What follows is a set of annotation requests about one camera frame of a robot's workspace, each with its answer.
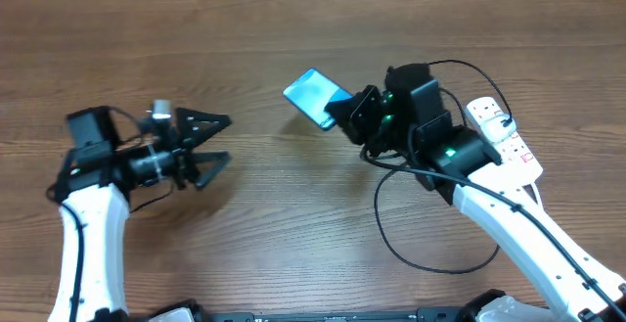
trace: power outlet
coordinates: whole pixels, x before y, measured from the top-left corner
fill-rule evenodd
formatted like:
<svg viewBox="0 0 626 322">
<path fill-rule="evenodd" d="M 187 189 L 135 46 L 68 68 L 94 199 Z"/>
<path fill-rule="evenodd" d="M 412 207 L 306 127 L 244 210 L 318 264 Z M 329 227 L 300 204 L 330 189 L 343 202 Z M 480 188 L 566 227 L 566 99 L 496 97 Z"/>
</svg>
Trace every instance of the power outlet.
<svg viewBox="0 0 626 322">
<path fill-rule="evenodd" d="M 537 181 L 544 171 L 543 167 L 516 131 L 514 122 L 506 130 L 497 124 L 509 116 L 502 112 L 496 100 L 491 97 L 478 98 L 468 104 L 466 111 L 468 120 L 480 137 L 500 153 L 502 166 L 509 171 L 511 180 L 517 181 L 520 186 Z M 494 125 L 500 129 L 494 131 Z"/>
</svg>

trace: wood grain surface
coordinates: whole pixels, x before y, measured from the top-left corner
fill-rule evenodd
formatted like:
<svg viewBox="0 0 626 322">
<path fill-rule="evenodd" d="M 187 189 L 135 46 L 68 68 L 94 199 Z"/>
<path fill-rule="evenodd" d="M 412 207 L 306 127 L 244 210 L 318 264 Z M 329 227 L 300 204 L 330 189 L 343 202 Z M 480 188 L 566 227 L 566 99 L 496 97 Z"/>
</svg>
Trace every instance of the wood grain surface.
<svg viewBox="0 0 626 322">
<path fill-rule="evenodd" d="M 204 192 L 127 222 L 131 311 L 185 298 L 210 311 L 413 309 L 490 288 L 543 304 L 504 254 L 461 276 L 391 255 L 372 210 L 383 171 L 281 95 L 310 67 L 352 92 L 381 85 L 389 65 L 483 68 L 545 168 L 549 214 L 626 275 L 626 0 L 8 0 L 0 18 L 0 320 L 45 320 L 55 300 L 63 235 L 44 189 L 70 146 L 65 115 L 104 104 L 141 115 L 154 98 L 229 114 L 202 149 L 233 161 Z M 433 73 L 464 103 L 494 95 L 465 67 Z M 381 217 L 419 264 L 463 268 L 494 248 L 407 175 L 385 184 Z"/>
</svg>

